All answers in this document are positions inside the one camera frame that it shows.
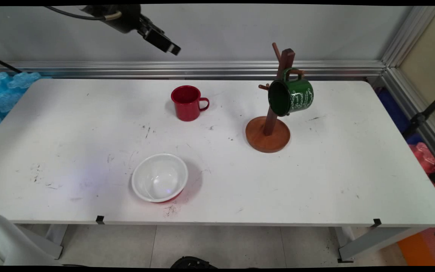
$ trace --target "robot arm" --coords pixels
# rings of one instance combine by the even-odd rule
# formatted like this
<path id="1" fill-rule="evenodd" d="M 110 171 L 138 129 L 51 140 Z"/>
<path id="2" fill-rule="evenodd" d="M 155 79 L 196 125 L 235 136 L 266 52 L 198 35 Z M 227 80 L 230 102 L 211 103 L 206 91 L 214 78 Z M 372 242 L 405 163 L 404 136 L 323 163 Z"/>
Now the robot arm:
<path id="1" fill-rule="evenodd" d="M 86 19 L 101 20 L 122 33 L 129 33 L 131 30 L 136 29 L 144 40 L 164 52 L 171 52 L 177 55 L 181 50 L 179 46 L 171 42 L 171 40 L 164 35 L 162 29 L 155 26 L 149 18 L 140 13 L 140 5 L 86 5 L 77 7 L 81 11 L 95 17 L 87 17 Z M 70 15 L 54 7 L 47 8 L 65 15 Z M 85 17 L 81 16 L 73 17 L 85 19 Z"/>

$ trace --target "white chair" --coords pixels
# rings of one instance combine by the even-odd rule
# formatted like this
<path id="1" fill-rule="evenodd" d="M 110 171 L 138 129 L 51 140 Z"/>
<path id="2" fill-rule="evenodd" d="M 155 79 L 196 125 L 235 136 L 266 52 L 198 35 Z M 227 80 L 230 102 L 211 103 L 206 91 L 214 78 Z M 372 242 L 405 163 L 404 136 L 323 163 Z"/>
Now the white chair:
<path id="1" fill-rule="evenodd" d="M 39 248 L 21 229 L 1 215 L 0 259 L 4 265 L 61 265 L 53 256 Z"/>

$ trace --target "wooden mug stand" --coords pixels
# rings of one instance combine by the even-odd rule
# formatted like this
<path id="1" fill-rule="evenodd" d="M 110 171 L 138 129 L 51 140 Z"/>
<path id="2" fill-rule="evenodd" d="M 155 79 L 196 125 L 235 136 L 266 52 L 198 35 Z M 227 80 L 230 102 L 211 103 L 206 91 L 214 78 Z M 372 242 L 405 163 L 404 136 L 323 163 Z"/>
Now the wooden mug stand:
<path id="1" fill-rule="evenodd" d="M 283 70 L 293 66 L 295 52 L 288 48 L 283 50 L 280 56 L 276 43 L 273 43 L 273 50 L 279 61 L 276 79 L 281 79 Z M 304 75 L 302 70 L 291 70 L 290 73 Z M 269 84 L 266 84 L 266 86 L 259 85 L 258 87 L 267 91 Z M 259 116 L 249 121 L 246 126 L 246 139 L 256 150 L 264 153 L 274 153 L 283 149 L 290 141 L 290 130 L 269 107 L 267 116 Z"/>

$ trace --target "tile floor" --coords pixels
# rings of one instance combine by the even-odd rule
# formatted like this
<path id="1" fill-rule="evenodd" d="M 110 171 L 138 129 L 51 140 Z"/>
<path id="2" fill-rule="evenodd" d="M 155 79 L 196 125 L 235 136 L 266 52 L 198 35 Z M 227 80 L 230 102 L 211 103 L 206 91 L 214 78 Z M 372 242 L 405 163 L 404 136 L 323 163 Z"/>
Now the tile floor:
<path id="1" fill-rule="evenodd" d="M 49 225 L 23 227 L 44 235 Z M 100 267 L 166 268 L 185 255 L 218 268 L 407 265 L 397 244 L 339 264 L 327 227 L 69 225 L 62 244 L 61 263 Z"/>

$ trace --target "mug rim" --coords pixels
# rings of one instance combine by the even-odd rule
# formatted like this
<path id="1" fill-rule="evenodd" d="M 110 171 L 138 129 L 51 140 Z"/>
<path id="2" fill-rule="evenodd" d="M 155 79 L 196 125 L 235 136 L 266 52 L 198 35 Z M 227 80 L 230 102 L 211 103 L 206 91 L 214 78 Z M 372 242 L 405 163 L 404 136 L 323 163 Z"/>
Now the mug rim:
<path id="1" fill-rule="evenodd" d="M 268 90 L 268 100 L 269 100 L 269 97 L 270 97 L 270 95 L 271 95 L 271 92 L 270 92 L 270 91 L 271 91 L 271 85 L 276 84 L 276 83 L 279 83 L 279 84 L 281 84 L 283 87 L 285 87 L 286 94 L 288 95 L 288 103 L 287 103 L 288 105 L 287 105 L 287 110 L 286 110 L 286 113 L 285 113 L 285 114 L 283 114 L 283 115 L 279 115 L 279 114 L 277 114 L 277 113 L 273 110 L 273 107 L 271 107 L 271 104 L 270 104 L 270 107 L 271 107 L 271 110 L 273 110 L 273 112 L 275 112 L 275 114 L 278 115 L 278 117 L 283 117 L 283 116 L 286 116 L 286 114 L 290 112 L 290 108 L 292 107 L 292 104 L 291 104 L 291 98 L 292 98 L 292 95 L 290 94 L 290 90 L 288 89 L 288 86 L 285 84 L 285 81 L 282 80 L 282 79 L 276 79 L 275 81 L 271 82 L 271 84 L 270 84 L 270 88 L 269 88 L 269 90 Z"/>
<path id="2" fill-rule="evenodd" d="M 180 88 L 184 88 L 184 87 L 190 87 L 190 88 L 195 89 L 195 90 L 197 91 L 197 98 L 196 98 L 195 100 L 192 100 L 192 101 L 189 102 L 189 103 L 181 103 L 181 102 L 175 100 L 175 98 L 174 98 L 174 93 L 176 93 L 176 91 L 179 90 Z M 199 91 L 199 89 L 196 88 L 196 87 L 194 87 L 194 86 L 190 86 L 190 85 L 182 85 L 182 86 L 179 86 L 179 87 L 175 88 L 174 91 L 172 91 L 172 93 L 171 93 L 171 99 L 172 99 L 172 101 L 173 101 L 174 103 L 176 103 L 176 104 L 179 104 L 179 105 L 189 105 L 189 104 L 195 103 L 196 101 L 199 101 L 199 98 L 200 98 L 200 97 L 201 97 L 201 92 Z"/>

